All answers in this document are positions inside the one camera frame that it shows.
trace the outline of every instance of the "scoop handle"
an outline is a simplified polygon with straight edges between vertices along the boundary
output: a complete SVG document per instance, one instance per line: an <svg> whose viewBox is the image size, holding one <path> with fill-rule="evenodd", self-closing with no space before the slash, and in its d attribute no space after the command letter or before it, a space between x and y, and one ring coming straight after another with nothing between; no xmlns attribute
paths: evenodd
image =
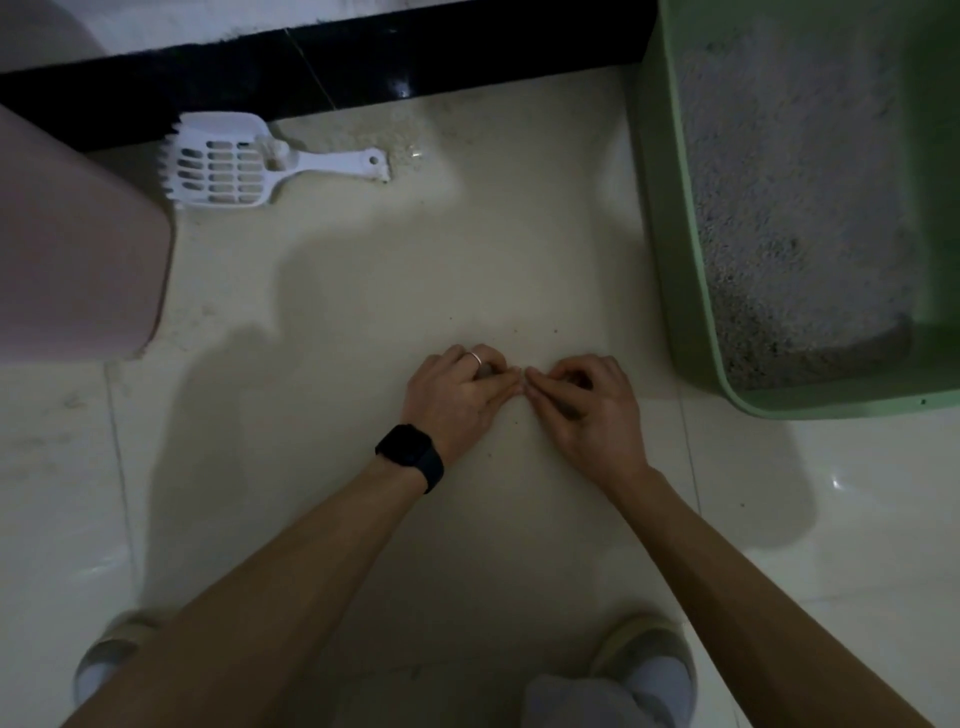
<svg viewBox="0 0 960 728"><path fill-rule="evenodd" d="M390 164L387 162L387 154L376 147L360 152L337 152L329 155L299 152L297 166L290 172L297 174L307 171L390 181Z"/></svg>

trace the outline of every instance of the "litter granule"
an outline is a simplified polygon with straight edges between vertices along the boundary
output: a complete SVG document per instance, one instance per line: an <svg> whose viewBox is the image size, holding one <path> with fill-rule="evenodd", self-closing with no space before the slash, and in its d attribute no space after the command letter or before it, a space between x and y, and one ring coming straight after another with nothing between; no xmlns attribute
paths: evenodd
<svg viewBox="0 0 960 728"><path fill-rule="evenodd" d="M761 20L684 53L687 162L716 332L736 389L904 358L921 285L899 188L896 54L865 28Z"/></svg>

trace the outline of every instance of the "forearm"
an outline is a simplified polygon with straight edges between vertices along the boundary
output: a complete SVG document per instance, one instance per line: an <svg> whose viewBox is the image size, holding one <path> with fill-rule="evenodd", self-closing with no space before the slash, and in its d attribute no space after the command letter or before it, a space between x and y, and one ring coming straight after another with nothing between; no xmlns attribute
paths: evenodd
<svg viewBox="0 0 960 728"><path fill-rule="evenodd" d="M260 724L424 486L415 469L375 458L187 605L66 726Z"/></svg>
<svg viewBox="0 0 960 728"><path fill-rule="evenodd" d="M733 696L760 726L927 722L651 470L611 491Z"/></svg>

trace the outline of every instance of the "litter box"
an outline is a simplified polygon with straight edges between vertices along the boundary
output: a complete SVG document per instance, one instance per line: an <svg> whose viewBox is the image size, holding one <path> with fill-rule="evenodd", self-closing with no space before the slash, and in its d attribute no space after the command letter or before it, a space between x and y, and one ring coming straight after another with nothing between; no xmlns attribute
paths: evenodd
<svg viewBox="0 0 960 728"><path fill-rule="evenodd" d="M725 374L710 307L687 168L677 59L721 40L757 15L817 33L876 2L660 0L628 100L660 295L674 365L694 386L750 415L779 420L875 417L960 403L960 6L899 0L885 6L898 29L903 123L901 187L920 236L923 280L902 360L865 376L737 391Z"/></svg>

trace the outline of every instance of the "black baseboard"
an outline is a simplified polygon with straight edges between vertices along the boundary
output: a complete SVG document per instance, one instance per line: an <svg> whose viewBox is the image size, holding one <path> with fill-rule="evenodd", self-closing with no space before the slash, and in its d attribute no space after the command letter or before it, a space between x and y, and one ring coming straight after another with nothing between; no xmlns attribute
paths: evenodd
<svg viewBox="0 0 960 728"><path fill-rule="evenodd" d="M640 61L656 0L468 0L0 74L0 105L82 152L160 139L185 111L268 121Z"/></svg>

